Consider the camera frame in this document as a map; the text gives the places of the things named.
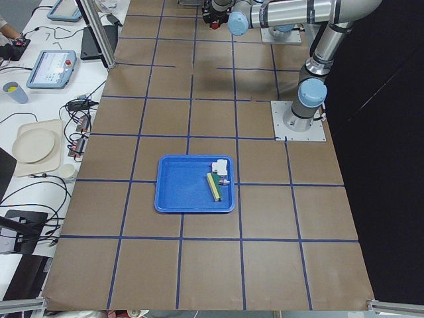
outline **brown tile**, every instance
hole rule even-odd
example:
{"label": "brown tile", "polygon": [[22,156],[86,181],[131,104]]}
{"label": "brown tile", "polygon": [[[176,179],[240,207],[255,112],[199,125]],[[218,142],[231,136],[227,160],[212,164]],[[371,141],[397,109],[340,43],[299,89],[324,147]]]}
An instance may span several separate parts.
{"label": "brown tile", "polygon": [[243,237],[297,239],[289,187],[244,186],[240,189]]}
{"label": "brown tile", "polygon": [[142,126],[143,134],[186,136],[189,101],[149,99]]}
{"label": "brown tile", "polygon": [[195,68],[193,78],[195,98],[234,99],[234,80],[232,70],[216,68]]}
{"label": "brown tile", "polygon": [[233,101],[193,101],[192,136],[235,136]]}
{"label": "brown tile", "polygon": [[196,68],[233,68],[231,43],[196,42]]}
{"label": "brown tile", "polygon": [[237,99],[249,101],[277,100],[274,72],[258,70],[236,70]]}
{"label": "brown tile", "polygon": [[248,310],[308,310],[305,278],[296,242],[244,242]]}
{"label": "brown tile", "polygon": [[194,39],[194,18],[162,18],[159,38]]}
{"label": "brown tile", "polygon": [[159,21],[160,17],[126,17],[121,37],[156,38],[158,36]]}
{"label": "brown tile", "polygon": [[254,28],[248,30],[241,36],[234,36],[234,42],[256,42],[262,43],[262,37],[260,35],[260,29]]}
{"label": "brown tile", "polygon": [[146,96],[150,66],[117,65],[109,71],[103,95]]}
{"label": "brown tile", "polygon": [[134,237],[178,237],[180,235],[181,216],[157,212],[154,209],[155,192],[154,184],[132,184],[124,235]]}
{"label": "brown tile", "polygon": [[276,68],[278,70],[300,70],[309,58],[306,45],[273,45]]}
{"label": "brown tile", "polygon": [[299,72],[277,72],[281,101],[294,101],[297,96]]}
{"label": "brown tile", "polygon": [[240,140],[240,181],[265,184],[289,182],[284,145],[273,140]]}
{"label": "brown tile", "polygon": [[236,68],[274,69],[269,44],[234,43],[234,61]]}
{"label": "brown tile", "polygon": [[288,151],[294,183],[343,184],[331,142],[289,142]]}
{"label": "brown tile", "polygon": [[61,238],[43,291],[48,310],[104,310],[117,245],[118,240]]}
{"label": "brown tile", "polygon": [[163,15],[173,17],[195,17],[196,11],[196,7],[192,5],[181,5],[178,1],[165,0]]}
{"label": "brown tile", "polygon": [[92,132],[138,134],[143,107],[144,99],[103,97]]}
{"label": "brown tile", "polygon": [[184,216],[184,237],[240,238],[238,195],[232,212]]}
{"label": "brown tile", "polygon": [[153,67],[150,97],[190,98],[191,73],[183,67]]}
{"label": "brown tile", "polygon": [[192,41],[159,40],[154,64],[191,69],[193,66],[193,47],[194,42]]}
{"label": "brown tile", "polygon": [[151,65],[156,40],[120,38],[115,56],[119,63]]}
{"label": "brown tile", "polygon": [[128,7],[128,15],[160,15],[162,1],[131,1]]}
{"label": "brown tile", "polygon": [[198,40],[218,40],[231,41],[231,33],[226,25],[222,25],[217,30],[212,30],[209,25],[203,22],[203,19],[197,20],[196,39]]}
{"label": "brown tile", "polygon": [[304,243],[314,310],[366,310],[373,299],[358,243]]}
{"label": "brown tile", "polygon": [[137,137],[90,136],[79,179],[129,180]]}
{"label": "brown tile", "polygon": [[135,180],[156,180],[159,159],[165,154],[185,154],[186,138],[142,137],[138,148]]}
{"label": "brown tile", "polygon": [[119,235],[128,186],[121,182],[78,182],[61,234]]}
{"label": "brown tile", "polygon": [[234,139],[191,138],[190,154],[224,154],[234,163],[234,177],[237,181],[237,153]]}
{"label": "brown tile", "polygon": [[242,309],[239,242],[184,241],[180,309]]}
{"label": "brown tile", "polygon": [[296,187],[295,198],[303,239],[358,239],[343,187]]}
{"label": "brown tile", "polygon": [[237,102],[238,135],[274,138],[271,103]]}
{"label": "brown tile", "polygon": [[111,308],[175,308],[178,241],[124,240]]}

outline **blue tray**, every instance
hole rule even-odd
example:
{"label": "blue tray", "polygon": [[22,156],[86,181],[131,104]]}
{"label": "blue tray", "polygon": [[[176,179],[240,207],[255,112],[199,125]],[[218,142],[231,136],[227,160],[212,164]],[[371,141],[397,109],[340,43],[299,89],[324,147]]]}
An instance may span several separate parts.
{"label": "blue tray", "polygon": [[[206,174],[212,162],[227,159],[229,185],[215,202]],[[158,167],[154,207],[163,213],[228,213],[235,208],[233,159],[222,155],[165,155]]]}

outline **cup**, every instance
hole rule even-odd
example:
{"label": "cup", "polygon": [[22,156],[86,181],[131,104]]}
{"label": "cup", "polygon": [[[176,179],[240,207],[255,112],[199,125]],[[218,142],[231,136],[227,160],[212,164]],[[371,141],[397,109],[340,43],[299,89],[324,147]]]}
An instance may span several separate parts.
{"label": "cup", "polygon": [[73,164],[64,164],[58,170],[59,176],[68,184],[76,180],[78,170]]}
{"label": "cup", "polygon": [[22,87],[15,81],[10,81],[3,86],[3,91],[6,95],[9,95],[12,99],[20,104],[28,102],[28,96]]}

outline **yellow object in cup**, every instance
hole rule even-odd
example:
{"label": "yellow object in cup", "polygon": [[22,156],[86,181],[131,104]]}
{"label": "yellow object in cup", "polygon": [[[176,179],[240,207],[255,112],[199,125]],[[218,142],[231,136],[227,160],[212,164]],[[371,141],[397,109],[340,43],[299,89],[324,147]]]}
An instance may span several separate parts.
{"label": "yellow object in cup", "polygon": [[7,89],[7,93],[11,93],[12,91],[16,91],[18,89],[17,86],[11,86]]}

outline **white plate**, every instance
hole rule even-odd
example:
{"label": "white plate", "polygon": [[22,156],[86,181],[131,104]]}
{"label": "white plate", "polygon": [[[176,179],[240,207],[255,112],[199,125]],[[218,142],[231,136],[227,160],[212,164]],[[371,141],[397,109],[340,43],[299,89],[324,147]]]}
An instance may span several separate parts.
{"label": "white plate", "polygon": [[54,133],[37,128],[21,134],[12,146],[12,155],[19,162],[30,164],[47,157],[54,147]]}

